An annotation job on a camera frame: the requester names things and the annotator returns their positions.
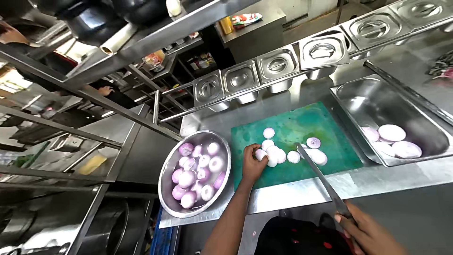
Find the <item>stainless steel counter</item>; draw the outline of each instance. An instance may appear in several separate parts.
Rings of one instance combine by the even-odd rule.
[[[452,49],[452,41],[452,37],[449,37],[448,34],[437,30],[429,31],[417,38],[412,38],[405,45],[387,46],[379,55],[371,57],[370,61],[441,108],[453,113],[451,105],[453,90],[427,82],[431,77],[424,74],[439,55]],[[353,134],[349,131],[351,129],[348,121],[341,118],[344,112],[331,96],[329,88],[373,74],[371,70],[362,66],[363,61],[351,61],[350,64],[338,67],[330,77],[319,80],[309,80],[305,75],[301,75],[293,79],[289,91],[277,95],[272,95],[267,90],[261,90],[254,103],[232,104],[228,110],[220,113],[209,109],[192,113],[183,118],[180,134],[184,137],[198,130],[209,129],[218,132],[230,141],[232,127],[322,101],[331,110],[337,124],[345,132],[364,162],[363,168],[327,176],[342,199],[453,182],[451,157],[387,168],[371,162],[360,151],[353,140]],[[446,125],[437,116],[425,110],[424,112],[452,133],[452,127]],[[206,211],[186,219],[172,217],[164,211],[159,227],[216,220],[225,210],[233,193],[231,178],[221,196]],[[319,179],[307,179],[254,190],[250,197],[248,213],[260,213],[327,201],[330,201],[330,198]]]

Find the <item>person's right hand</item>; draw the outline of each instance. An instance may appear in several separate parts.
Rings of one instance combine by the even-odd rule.
[[[345,235],[347,237],[351,235],[360,245],[358,247],[357,243],[354,244],[357,255],[362,255],[363,252],[368,255],[407,255],[406,249],[371,216],[362,212],[353,204],[346,202],[346,205],[358,227],[339,214],[335,215],[335,220],[343,227]]]

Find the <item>stainless steel bowl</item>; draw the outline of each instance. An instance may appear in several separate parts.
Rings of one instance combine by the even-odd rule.
[[[203,144],[203,150],[206,150],[206,147],[211,142],[217,142],[221,146],[218,155],[221,156],[222,158],[227,159],[225,180],[222,183],[220,189],[217,190],[216,194],[210,201],[206,202],[205,204],[201,203],[200,201],[197,201],[195,203],[196,207],[192,209],[184,209],[180,205],[179,201],[174,199],[172,196],[172,190],[176,186],[176,184],[172,182],[171,176],[173,174],[173,171],[175,170],[175,166],[177,165],[178,160],[181,157],[181,155],[178,152],[178,148],[179,146],[186,142],[190,142],[192,144]],[[200,130],[198,132],[190,134],[189,136],[178,142],[178,144],[172,149],[167,159],[165,160],[164,165],[162,166],[162,171],[160,172],[158,183],[159,200],[160,203],[162,204],[162,207],[171,216],[177,218],[189,218],[205,211],[209,206],[211,206],[214,203],[214,201],[219,197],[220,193],[225,188],[228,177],[230,176],[230,168],[231,168],[231,151],[230,146],[228,145],[227,141],[224,138],[222,138],[215,132],[209,130]],[[218,174],[211,175],[211,179],[209,181],[215,180],[217,176]]]

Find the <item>shelf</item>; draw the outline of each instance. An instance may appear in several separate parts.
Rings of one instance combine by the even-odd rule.
[[[250,6],[259,0],[202,0],[183,1],[184,17],[170,17],[137,32],[115,55],[108,56],[100,49],[87,57],[67,76],[72,84],[90,83],[199,31],[216,21]]]

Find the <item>person's left hand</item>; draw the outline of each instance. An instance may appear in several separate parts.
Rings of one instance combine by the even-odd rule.
[[[254,143],[244,149],[244,160],[242,164],[242,179],[255,183],[261,176],[263,169],[269,161],[267,155],[261,161],[253,158],[253,151],[258,149],[261,145]]]

